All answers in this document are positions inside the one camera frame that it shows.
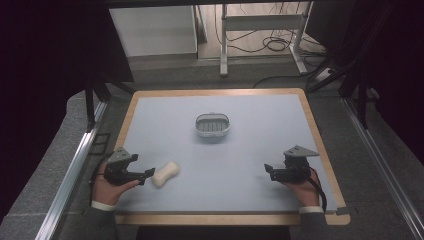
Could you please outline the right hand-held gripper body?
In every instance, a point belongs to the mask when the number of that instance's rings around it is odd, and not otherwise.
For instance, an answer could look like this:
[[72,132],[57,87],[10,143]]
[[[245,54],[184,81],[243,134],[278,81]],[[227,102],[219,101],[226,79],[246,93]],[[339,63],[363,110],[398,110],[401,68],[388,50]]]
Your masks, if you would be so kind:
[[318,153],[301,146],[294,146],[284,152],[286,168],[284,182],[303,183],[310,178],[308,157],[318,156]]

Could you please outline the person's right hand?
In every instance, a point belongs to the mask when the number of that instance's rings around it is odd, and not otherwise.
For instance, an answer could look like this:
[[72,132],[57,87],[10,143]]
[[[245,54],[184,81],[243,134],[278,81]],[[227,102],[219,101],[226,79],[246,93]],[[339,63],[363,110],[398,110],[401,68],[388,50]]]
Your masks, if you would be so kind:
[[296,198],[303,207],[319,206],[320,194],[317,187],[320,186],[316,171],[310,169],[310,179],[301,184],[285,183],[291,191],[294,192]]

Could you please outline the white metal desk frame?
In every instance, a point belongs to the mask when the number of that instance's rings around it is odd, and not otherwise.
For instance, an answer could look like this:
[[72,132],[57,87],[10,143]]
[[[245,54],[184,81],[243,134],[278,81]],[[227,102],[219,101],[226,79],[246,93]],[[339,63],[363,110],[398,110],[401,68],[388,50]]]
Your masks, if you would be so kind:
[[228,16],[227,5],[221,7],[221,52],[220,75],[228,75],[227,32],[253,31],[253,30],[293,30],[294,42],[289,45],[289,50],[298,68],[303,74],[307,72],[306,66],[300,57],[299,46],[309,17],[312,2],[309,1],[301,14],[291,15],[252,15]]

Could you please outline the white cabinet panel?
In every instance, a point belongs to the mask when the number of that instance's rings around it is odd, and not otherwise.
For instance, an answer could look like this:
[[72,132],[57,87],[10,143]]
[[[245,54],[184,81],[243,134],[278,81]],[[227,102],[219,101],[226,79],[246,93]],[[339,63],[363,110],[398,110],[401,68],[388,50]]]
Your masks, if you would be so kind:
[[192,6],[111,9],[127,57],[197,52]]

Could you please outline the white power strip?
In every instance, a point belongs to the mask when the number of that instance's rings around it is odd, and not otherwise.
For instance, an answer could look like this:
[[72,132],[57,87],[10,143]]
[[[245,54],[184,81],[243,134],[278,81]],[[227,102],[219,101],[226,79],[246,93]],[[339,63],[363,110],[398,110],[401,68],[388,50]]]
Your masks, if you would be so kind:
[[334,72],[335,70],[332,68],[325,68],[315,77],[315,79],[317,82],[321,82],[331,76]]

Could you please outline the dark curtain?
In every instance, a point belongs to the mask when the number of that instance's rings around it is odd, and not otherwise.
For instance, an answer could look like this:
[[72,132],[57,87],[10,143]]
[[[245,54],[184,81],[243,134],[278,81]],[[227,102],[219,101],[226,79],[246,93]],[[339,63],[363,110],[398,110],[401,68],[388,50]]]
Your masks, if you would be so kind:
[[339,70],[365,53],[377,111],[424,164],[424,0],[318,0],[306,33]]
[[133,76],[102,0],[0,0],[0,222],[87,81]]

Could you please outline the person's left hand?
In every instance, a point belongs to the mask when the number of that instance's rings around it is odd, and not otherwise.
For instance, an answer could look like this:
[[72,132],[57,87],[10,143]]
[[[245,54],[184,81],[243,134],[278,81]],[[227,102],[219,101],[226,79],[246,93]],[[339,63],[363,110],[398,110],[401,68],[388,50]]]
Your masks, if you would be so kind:
[[138,186],[140,181],[133,180],[120,186],[113,185],[104,178],[105,169],[106,164],[102,163],[95,175],[92,189],[92,200],[96,203],[115,206],[121,195]]

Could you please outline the pale blue table mat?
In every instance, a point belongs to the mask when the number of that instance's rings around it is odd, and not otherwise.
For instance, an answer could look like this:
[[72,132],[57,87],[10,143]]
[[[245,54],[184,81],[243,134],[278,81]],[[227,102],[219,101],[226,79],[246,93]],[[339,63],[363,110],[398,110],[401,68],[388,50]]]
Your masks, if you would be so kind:
[[[229,118],[226,136],[197,134],[195,121],[207,113]],[[124,193],[118,211],[184,214],[294,212],[293,192],[271,181],[264,165],[283,167],[296,145],[317,148],[296,94],[140,98],[122,145],[139,157],[133,172],[171,161],[180,172],[161,188],[147,181]]]

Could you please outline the grey soap dish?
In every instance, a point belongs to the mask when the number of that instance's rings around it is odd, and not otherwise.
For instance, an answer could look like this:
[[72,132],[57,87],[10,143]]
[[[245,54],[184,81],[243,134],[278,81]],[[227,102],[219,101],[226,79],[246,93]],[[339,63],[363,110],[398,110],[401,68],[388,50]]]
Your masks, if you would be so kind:
[[195,130],[200,137],[223,137],[229,129],[229,118],[222,113],[201,114],[195,121]]

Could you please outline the white soap bar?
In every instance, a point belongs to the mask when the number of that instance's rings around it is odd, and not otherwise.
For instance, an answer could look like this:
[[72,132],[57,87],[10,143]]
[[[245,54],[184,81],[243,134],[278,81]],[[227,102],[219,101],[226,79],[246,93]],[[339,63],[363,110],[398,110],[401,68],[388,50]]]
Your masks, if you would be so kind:
[[152,176],[152,182],[157,188],[161,188],[170,178],[180,172],[180,166],[174,162],[168,162]]

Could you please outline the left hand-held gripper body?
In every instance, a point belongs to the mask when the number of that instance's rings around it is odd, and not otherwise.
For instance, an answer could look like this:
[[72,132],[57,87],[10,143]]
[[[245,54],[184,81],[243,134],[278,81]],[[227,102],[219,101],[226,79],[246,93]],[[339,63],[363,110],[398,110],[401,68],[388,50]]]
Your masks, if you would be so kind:
[[123,147],[117,148],[106,161],[104,178],[117,186],[137,180],[138,175],[127,170],[129,164],[137,160],[137,154],[130,154]]

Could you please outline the aluminium rail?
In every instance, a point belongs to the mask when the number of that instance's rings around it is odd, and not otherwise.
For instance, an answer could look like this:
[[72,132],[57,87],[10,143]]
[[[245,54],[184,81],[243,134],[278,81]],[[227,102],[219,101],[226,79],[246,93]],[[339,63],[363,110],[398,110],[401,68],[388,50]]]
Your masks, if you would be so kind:
[[415,240],[424,240],[424,220],[412,200],[395,177],[369,130],[359,121],[354,104],[344,98],[341,99],[341,102]]
[[107,103],[99,102],[95,108],[93,129],[82,135],[78,148],[34,240],[51,240],[54,236],[76,181],[79,178],[85,159],[89,154],[89,150],[99,128],[99,123],[102,120],[107,106]]

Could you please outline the black metal stand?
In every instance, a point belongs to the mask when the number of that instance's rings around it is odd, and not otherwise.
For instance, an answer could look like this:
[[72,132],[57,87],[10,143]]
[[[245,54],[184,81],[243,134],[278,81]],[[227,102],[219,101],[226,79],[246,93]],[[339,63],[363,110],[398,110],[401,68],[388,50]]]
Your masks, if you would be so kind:
[[357,89],[357,108],[356,116],[363,128],[367,129],[366,122],[366,103],[367,103],[367,79],[364,66],[365,53],[358,53],[355,58],[340,70],[336,70],[329,77],[318,82],[315,85],[307,85],[306,92],[314,93],[324,86],[344,77],[344,80],[338,90],[339,96],[342,98],[350,97],[354,90]]
[[111,93],[107,87],[108,84],[111,84],[126,93],[134,94],[135,90],[119,81],[112,79],[99,80],[93,77],[88,77],[85,80],[85,100],[86,100],[86,113],[87,113],[87,127],[86,132],[91,132],[94,129],[96,120],[95,120],[95,109],[94,109],[94,97],[100,100],[101,103],[107,103],[111,98]]

